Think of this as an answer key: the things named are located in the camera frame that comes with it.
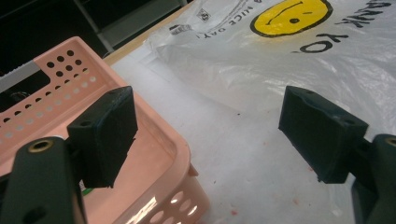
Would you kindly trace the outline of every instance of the pink plastic basket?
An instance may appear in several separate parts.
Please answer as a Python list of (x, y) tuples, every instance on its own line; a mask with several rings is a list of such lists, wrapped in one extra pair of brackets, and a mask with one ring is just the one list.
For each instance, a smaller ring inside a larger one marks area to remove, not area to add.
[[(105, 92), (126, 83), (80, 38), (34, 58), (50, 84), (0, 114), (0, 175), (15, 152), (66, 126)], [(186, 141), (134, 94), (139, 131), (114, 189), (84, 197), (89, 223), (194, 223), (209, 201), (196, 180)]]

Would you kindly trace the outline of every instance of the black plastic bracket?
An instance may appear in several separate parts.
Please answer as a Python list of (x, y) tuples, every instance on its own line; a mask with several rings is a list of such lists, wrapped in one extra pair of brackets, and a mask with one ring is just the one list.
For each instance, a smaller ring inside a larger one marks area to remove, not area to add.
[(86, 223), (78, 182), (113, 187), (137, 132), (132, 88), (105, 93), (67, 131), (18, 150), (0, 177), (0, 223)]
[(358, 224), (396, 223), (396, 136), (364, 139), (368, 124), (313, 91), (288, 86), (279, 129), (326, 184), (352, 173)]

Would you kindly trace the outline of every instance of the brass insert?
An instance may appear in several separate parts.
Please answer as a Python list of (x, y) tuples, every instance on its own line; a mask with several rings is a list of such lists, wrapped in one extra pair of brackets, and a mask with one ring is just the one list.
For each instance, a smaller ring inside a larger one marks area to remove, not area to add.
[(28, 150), (30, 153), (39, 153), (49, 149), (50, 147), (52, 147), (52, 145), (52, 140), (41, 140), (30, 145)]
[(395, 137), (389, 137), (385, 141), (387, 141), (388, 144), (390, 144), (393, 147), (396, 147), (396, 138)]

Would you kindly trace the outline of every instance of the yellow smiley face print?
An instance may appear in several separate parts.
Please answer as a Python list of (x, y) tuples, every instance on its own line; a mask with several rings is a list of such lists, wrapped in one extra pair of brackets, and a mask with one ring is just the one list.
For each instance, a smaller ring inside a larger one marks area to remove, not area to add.
[(295, 35), (326, 21), (332, 6), (326, 0), (286, 0), (268, 8), (250, 24), (250, 29), (265, 37)]

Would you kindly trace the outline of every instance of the table surface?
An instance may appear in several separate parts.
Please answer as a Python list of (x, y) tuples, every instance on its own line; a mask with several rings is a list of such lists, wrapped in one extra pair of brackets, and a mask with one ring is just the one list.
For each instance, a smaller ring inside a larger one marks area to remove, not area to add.
[[(281, 102), (270, 106), (264, 119), (213, 102), (173, 76), (143, 45), (150, 33), (187, 8), (159, 22), (105, 62), (189, 143), (191, 163), (211, 201), (200, 223), (354, 223), (353, 179), (339, 186), (318, 182), (277, 130)], [(269, 127), (274, 131), (268, 133)], [(285, 147), (274, 150), (272, 144)]]

